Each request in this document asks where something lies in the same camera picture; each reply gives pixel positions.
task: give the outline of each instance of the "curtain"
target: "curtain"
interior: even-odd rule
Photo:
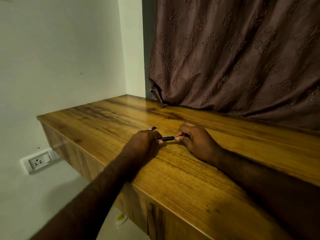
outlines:
[[[156,0],[162,106],[320,130],[320,0]]]

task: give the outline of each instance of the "floor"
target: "floor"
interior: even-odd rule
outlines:
[[[113,206],[101,227],[97,240],[150,240],[149,236],[129,219],[117,226],[116,218],[119,215],[121,211]]]

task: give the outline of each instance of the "white wall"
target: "white wall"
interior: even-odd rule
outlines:
[[[37,115],[127,93],[121,32],[134,28],[121,29],[118,0],[0,0],[1,239],[29,238],[86,185],[65,162],[29,176],[19,159],[48,147]],[[141,95],[134,69],[128,93]]]
[[[146,97],[142,0],[118,0],[127,94]]]

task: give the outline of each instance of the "desk top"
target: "desk top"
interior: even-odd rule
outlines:
[[[184,107],[160,108],[157,101],[130,95],[38,119],[105,165],[137,131],[156,126],[163,137],[172,136],[189,121],[205,127],[228,150],[320,186],[317,132]],[[175,142],[162,148],[132,183],[212,239],[290,239],[240,187]]]

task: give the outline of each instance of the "forearm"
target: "forearm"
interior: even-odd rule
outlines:
[[[222,150],[208,162],[264,206],[296,239],[320,236],[320,188]]]
[[[128,163],[118,156],[31,240],[96,239],[128,171]]]

